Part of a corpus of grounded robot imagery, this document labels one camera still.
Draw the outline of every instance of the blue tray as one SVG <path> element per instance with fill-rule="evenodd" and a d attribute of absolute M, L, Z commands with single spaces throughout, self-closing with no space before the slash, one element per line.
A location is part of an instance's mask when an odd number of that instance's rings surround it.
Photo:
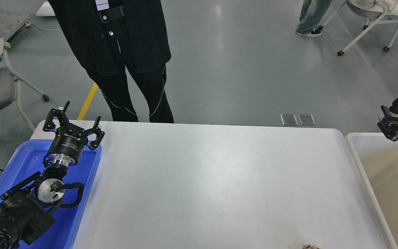
<path fill-rule="evenodd" d="M 12 186 L 33 173 L 44 170 L 42 159 L 46 155 L 52 140 L 29 140 L 22 143 L 11 157 L 7 167 L 0 176 L 0 196 Z M 84 184 L 84 195 L 81 203 L 74 208 L 59 208 L 52 216 L 56 222 L 39 239 L 27 246 L 20 242 L 20 249 L 70 249 L 82 219 L 85 204 L 92 188 L 96 170 L 101 159 L 101 146 L 95 151 L 84 147 L 81 158 L 75 166 L 68 168 L 64 183 L 80 182 Z M 73 203 L 77 189 L 66 190 L 64 203 Z"/>

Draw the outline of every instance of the chair caster wheel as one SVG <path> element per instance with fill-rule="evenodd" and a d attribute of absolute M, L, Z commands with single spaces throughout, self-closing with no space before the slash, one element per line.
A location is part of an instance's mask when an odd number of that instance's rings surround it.
<path fill-rule="evenodd" d="M 44 102 L 47 102 L 47 101 L 50 100 L 50 98 L 49 98 L 49 96 L 47 96 L 47 94 L 44 94 L 41 98 L 42 98 L 42 100 L 43 100 Z"/>

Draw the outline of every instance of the yellow floor line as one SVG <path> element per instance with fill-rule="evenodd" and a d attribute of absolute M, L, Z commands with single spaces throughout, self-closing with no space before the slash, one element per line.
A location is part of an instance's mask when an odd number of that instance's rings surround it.
<path fill-rule="evenodd" d="M 96 83 L 93 83 L 92 89 L 90 90 L 90 93 L 88 93 L 87 98 L 85 99 L 84 105 L 82 106 L 82 109 L 79 112 L 79 115 L 77 118 L 78 120 L 84 120 L 85 114 L 87 113 L 87 110 L 93 100 L 93 97 L 95 96 L 97 89 L 98 89 L 98 85 Z"/>

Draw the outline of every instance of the white desk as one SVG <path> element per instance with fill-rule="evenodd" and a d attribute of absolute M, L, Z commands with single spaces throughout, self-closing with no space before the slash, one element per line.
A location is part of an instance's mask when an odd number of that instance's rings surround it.
<path fill-rule="evenodd" d="M 53 138 L 42 125 L 32 139 Z M 101 126 L 73 249 L 388 248 L 337 130 Z"/>

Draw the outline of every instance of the black jacket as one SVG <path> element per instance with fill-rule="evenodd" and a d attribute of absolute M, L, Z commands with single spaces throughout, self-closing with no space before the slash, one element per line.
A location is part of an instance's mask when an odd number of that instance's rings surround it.
<path fill-rule="evenodd" d="M 161 0 L 122 0 L 127 31 L 139 73 L 167 63 L 170 48 Z M 49 0 L 74 55 L 85 69 L 117 74 L 95 0 Z"/>

